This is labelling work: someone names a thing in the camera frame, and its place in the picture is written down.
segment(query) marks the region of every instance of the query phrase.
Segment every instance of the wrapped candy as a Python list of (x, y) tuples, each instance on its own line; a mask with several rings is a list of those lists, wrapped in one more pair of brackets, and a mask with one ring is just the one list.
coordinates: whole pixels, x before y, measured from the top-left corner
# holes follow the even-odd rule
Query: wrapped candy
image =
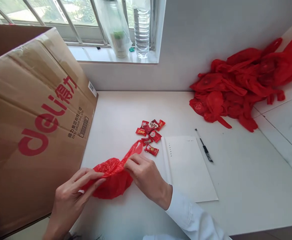
[(146, 147), (145, 147), (145, 152), (148, 152), (148, 153), (150, 153), (150, 154), (152, 154), (152, 155), (154, 155), (154, 156), (157, 156), (157, 154), (158, 154), (158, 149), (157, 148), (154, 148), (154, 147), (152, 147), (151, 145), (147, 145)]
[(147, 122), (147, 121), (145, 121), (145, 120), (143, 120), (142, 121), (142, 123), (141, 123), (141, 127), (140, 128), (143, 128), (144, 127), (144, 125), (147, 125), (149, 122)]
[(150, 134), (150, 132), (152, 130), (155, 130), (157, 127), (159, 127), (158, 123), (156, 122), (156, 120), (153, 120), (155, 122), (150, 122), (146, 125), (143, 126), (144, 130), (146, 131), (146, 133)]
[(149, 136), (157, 143), (161, 139), (161, 135), (155, 130), (151, 131)]
[(141, 128), (137, 128), (136, 134), (147, 136), (146, 131), (144, 129), (141, 129)]
[(161, 130), (161, 128), (165, 125), (166, 123), (163, 121), (163, 120), (159, 120), (159, 123), (158, 123), (158, 128), (156, 128), (157, 131)]
[(142, 138), (141, 141), (142, 141), (142, 145), (146, 146), (148, 143), (153, 142), (153, 139), (149, 136), (148, 138)]

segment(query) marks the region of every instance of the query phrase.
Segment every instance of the window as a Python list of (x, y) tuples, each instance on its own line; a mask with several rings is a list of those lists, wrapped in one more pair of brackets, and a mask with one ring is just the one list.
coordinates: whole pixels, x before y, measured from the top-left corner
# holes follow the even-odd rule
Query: window
[[(118, 0), (134, 43), (132, 0)], [(154, 45), (156, 2), (151, 6), (150, 47)], [(0, 23), (56, 27), (68, 45), (109, 46), (93, 0), (0, 0)]]

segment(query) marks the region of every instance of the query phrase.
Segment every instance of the pen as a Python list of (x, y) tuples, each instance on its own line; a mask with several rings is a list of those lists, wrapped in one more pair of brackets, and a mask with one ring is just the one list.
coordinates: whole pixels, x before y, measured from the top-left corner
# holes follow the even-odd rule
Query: pen
[(212, 160), (212, 158), (211, 158), (211, 156), (210, 156), (210, 154), (209, 154), (209, 152), (208, 152), (208, 150), (207, 150), (206, 146), (204, 145), (204, 143), (203, 143), (202, 139), (200, 138), (200, 135), (199, 135), (199, 132), (197, 131), (197, 128), (195, 128), (195, 131), (196, 131), (196, 133), (197, 133), (197, 135), (198, 135), (198, 137), (199, 137), (200, 141), (201, 141), (201, 142), (202, 142), (202, 144), (203, 144), (203, 148), (204, 148), (204, 150), (205, 150), (205, 154), (206, 154), (206, 156), (207, 156), (208, 160), (209, 160), (210, 162), (213, 162), (213, 160)]

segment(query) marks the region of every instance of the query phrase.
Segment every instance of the white table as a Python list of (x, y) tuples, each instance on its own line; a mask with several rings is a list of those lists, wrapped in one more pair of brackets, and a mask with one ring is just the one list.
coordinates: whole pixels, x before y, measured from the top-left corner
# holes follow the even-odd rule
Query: white table
[[(189, 106), (191, 92), (99, 92), (82, 167), (93, 168), (111, 157), (122, 159), (141, 135), (142, 120), (162, 119), (163, 136), (196, 136), (197, 128), (214, 164), (206, 165), (219, 201), (199, 203), (229, 234), (237, 235), (292, 226), (292, 169), (266, 137), (248, 132), (235, 119), (232, 129), (207, 123)], [(165, 178), (161, 142), (153, 159)], [(142, 239), (170, 234), (185, 238), (181, 229), (132, 184), (113, 200), (91, 198), (74, 226), (90, 239)]]

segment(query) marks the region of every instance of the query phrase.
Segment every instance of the plastic water bottle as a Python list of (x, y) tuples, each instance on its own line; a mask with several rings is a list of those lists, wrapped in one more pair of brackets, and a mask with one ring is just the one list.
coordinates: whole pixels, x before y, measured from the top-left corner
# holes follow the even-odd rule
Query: plastic water bottle
[(147, 58), (149, 52), (150, 0), (133, 0), (132, 6), (136, 52), (139, 58)]

